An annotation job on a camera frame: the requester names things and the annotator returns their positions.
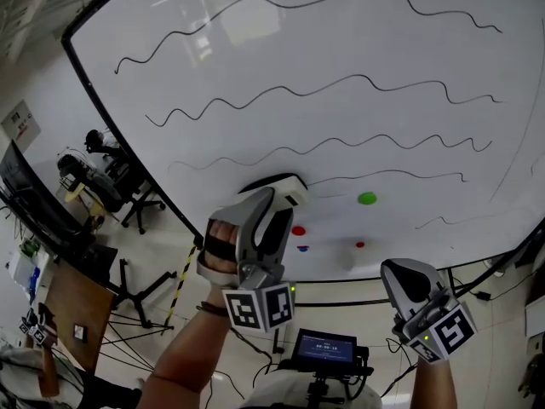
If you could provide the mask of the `black chest-mounted display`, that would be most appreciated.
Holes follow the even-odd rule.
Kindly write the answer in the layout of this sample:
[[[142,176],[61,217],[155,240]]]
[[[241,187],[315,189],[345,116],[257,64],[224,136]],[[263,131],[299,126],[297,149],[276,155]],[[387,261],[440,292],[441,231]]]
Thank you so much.
[[[290,366],[313,375],[307,387],[306,409],[356,400],[374,371],[368,365],[369,356],[369,349],[358,345],[356,337],[299,330]]]

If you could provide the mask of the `black wrist band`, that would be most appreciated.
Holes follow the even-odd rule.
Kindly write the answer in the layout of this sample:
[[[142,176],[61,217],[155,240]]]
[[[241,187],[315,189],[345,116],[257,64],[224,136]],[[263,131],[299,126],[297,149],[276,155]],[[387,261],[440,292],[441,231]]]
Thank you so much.
[[[207,314],[212,314],[214,316],[218,316],[222,318],[229,317],[229,313],[225,307],[218,307],[209,302],[201,302],[199,305],[196,306],[196,309],[198,311],[202,311]]]

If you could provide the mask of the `large white whiteboard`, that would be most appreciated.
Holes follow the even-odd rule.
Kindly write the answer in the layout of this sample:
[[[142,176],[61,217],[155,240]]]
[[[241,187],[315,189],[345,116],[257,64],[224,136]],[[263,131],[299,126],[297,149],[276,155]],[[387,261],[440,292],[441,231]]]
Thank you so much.
[[[545,0],[94,0],[62,43],[195,234],[305,182],[289,279],[477,262],[545,222]]]

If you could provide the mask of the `yellow black hazard tape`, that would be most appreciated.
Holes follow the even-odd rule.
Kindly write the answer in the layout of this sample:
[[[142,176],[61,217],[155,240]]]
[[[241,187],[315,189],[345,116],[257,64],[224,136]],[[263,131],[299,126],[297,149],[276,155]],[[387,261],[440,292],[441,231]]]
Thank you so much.
[[[188,270],[191,266],[191,263],[192,263],[192,258],[193,258],[193,255],[195,254],[195,251],[197,250],[197,246],[195,244],[192,245],[192,248],[190,249],[189,251],[189,254],[188,254],[188,257],[187,257],[187,260],[186,260],[186,264],[182,270],[182,273],[181,273],[181,276],[179,277],[178,279],[178,285],[176,287],[176,291],[175,291],[175,295],[174,295],[174,298],[170,304],[170,307],[169,307],[169,312],[167,314],[167,317],[163,323],[163,330],[161,332],[161,334],[164,334],[169,328],[169,322],[170,322],[170,319],[172,317],[172,315],[174,314],[174,311],[175,311],[175,306],[177,304],[177,301],[178,301],[178,298],[181,294],[181,289],[185,283],[185,280],[186,280],[186,276],[187,276],[187,273],[188,273]]]

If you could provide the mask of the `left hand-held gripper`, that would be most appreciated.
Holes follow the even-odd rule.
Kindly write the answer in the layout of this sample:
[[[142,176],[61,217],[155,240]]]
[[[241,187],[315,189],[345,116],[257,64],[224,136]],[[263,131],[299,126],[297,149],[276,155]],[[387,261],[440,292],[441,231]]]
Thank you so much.
[[[238,227],[236,263],[260,267],[280,264],[293,222],[294,211],[277,211],[272,216],[260,244],[255,234],[270,209],[274,190],[263,188],[243,201],[214,212],[208,221],[220,220]],[[245,286],[237,274],[217,272],[204,264],[205,251],[198,255],[197,272],[221,289],[231,325],[238,331],[268,333],[289,324],[295,315],[295,287],[287,281],[251,276]]]

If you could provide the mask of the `white flat box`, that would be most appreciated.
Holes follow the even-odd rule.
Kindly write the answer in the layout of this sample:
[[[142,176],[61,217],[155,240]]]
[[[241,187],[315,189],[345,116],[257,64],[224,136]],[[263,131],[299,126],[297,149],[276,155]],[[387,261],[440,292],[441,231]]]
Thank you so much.
[[[525,335],[531,338],[545,332],[545,296],[525,306]]]

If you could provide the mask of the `white wall notice sign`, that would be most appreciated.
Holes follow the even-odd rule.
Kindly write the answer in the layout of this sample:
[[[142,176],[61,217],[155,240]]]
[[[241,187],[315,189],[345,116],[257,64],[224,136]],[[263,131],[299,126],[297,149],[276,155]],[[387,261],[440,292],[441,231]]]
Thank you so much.
[[[25,101],[20,101],[1,121],[3,133],[17,147],[26,151],[40,135],[41,129]]]

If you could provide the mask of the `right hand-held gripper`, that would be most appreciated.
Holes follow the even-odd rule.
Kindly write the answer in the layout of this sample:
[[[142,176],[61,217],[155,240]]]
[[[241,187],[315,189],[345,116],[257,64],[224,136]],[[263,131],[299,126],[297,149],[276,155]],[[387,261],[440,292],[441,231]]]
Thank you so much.
[[[403,264],[390,259],[381,264],[388,298],[403,318],[394,318],[393,333],[427,363],[446,361],[477,333],[471,314],[435,267],[414,259]],[[412,316],[413,303],[426,300],[431,301]]]

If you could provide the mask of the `person's left forearm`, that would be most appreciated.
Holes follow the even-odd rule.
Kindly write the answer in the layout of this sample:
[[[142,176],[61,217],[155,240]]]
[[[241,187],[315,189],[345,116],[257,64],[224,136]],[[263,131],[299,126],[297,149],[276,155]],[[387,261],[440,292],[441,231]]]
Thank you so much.
[[[198,311],[161,355],[138,409],[199,409],[230,328],[227,317]]]

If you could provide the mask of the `person's right forearm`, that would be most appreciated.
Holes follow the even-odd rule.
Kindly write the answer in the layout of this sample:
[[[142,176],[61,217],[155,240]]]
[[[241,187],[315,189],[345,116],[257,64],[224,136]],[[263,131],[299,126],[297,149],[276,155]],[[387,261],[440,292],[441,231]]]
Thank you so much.
[[[457,398],[450,362],[429,364],[419,359],[410,409],[457,409]]]

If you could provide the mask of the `white storage box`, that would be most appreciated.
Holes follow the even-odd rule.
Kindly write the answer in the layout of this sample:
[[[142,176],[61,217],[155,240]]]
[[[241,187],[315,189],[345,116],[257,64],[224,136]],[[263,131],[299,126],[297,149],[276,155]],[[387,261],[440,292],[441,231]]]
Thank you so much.
[[[31,297],[31,291],[37,292],[49,261],[50,254],[45,250],[29,257],[17,249],[11,256],[8,264],[9,276],[22,288],[27,298]]]

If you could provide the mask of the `large black monitor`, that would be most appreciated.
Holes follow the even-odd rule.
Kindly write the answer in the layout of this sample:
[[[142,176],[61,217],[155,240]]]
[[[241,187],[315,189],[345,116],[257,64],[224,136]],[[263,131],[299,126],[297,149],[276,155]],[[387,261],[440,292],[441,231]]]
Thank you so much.
[[[93,236],[43,184],[14,141],[0,161],[0,178],[9,202],[21,208],[56,243],[92,241]]]

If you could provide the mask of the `white whiteboard eraser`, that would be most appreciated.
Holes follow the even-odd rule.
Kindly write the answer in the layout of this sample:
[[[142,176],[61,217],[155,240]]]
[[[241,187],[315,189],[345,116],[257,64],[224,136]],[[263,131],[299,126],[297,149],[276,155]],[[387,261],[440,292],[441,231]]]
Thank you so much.
[[[236,202],[239,203],[259,190],[268,187],[274,190],[270,205],[270,209],[273,211],[303,206],[309,200],[307,185],[297,174],[281,173],[250,183],[237,194]]]

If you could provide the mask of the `wooden side table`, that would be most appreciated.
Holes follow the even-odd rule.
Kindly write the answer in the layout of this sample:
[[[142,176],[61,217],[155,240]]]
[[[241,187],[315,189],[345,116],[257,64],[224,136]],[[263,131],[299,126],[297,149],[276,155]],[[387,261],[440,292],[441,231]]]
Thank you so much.
[[[104,346],[119,349],[127,357],[122,364],[148,372],[150,362],[130,343],[157,335],[163,328],[142,328],[133,304],[124,301],[113,309],[114,299],[112,291],[63,262],[54,272],[45,306],[54,316],[61,345],[86,372],[96,370]],[[75,324],[88,327],[86,343],[73,338]]]

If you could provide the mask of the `black office chair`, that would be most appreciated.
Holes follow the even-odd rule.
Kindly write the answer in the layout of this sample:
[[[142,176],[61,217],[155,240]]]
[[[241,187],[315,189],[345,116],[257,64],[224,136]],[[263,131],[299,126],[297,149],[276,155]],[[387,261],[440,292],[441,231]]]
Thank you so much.
[[[147,207],[157,206],[165,210],[166,205],[161,200],[148,200],[149,195],[154,191],[152,185],[141,193],[141,187],[147,184],[141,168],[131,161],[122,148],[101,147],[99,153],[108,156],[112,161],[106,167],[106,174],[113,179],[114,187],[120,194],[125,204],[131,203],[131,207],[125,218],[121,221],[124,228],[129,226],[129,219],[136,216],[140,234],[146,230],[142,227],[142,212]]]

